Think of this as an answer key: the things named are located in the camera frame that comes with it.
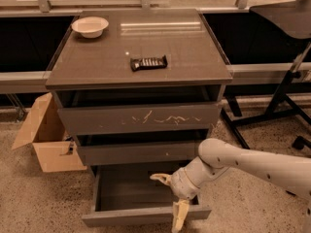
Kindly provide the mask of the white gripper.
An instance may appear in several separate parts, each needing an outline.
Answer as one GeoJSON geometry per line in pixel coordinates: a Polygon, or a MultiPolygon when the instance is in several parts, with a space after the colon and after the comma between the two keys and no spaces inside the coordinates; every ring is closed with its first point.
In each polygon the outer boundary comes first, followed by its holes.
{"type": "Polygon", "coordinates": [[[199,188],[190,181],[184,168],[180,168],[171,176],[164,173],[152,174],[150,179],[170,186],[173,193],[180,198],[178,202],[173,203],[172,209],[172,233],[179,233],[190,208],[189,200],[197,195],[199,188]]]}

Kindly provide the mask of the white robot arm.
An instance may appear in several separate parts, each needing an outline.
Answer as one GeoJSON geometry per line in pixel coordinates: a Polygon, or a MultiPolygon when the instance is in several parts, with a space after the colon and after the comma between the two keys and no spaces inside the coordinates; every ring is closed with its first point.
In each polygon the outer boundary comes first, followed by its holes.
{"type": "Polygon", "coordinates": [[[178,198],[173,203],[172,233],[179,233],[190,209],[190,200],[204,183],[236,168],[280,186],[311,204],[311,159],[259,150],[246,150],[219,139],[209,138],[198,147],[198,156],[187,166],[151,179],[169,186],[178,198]]]}

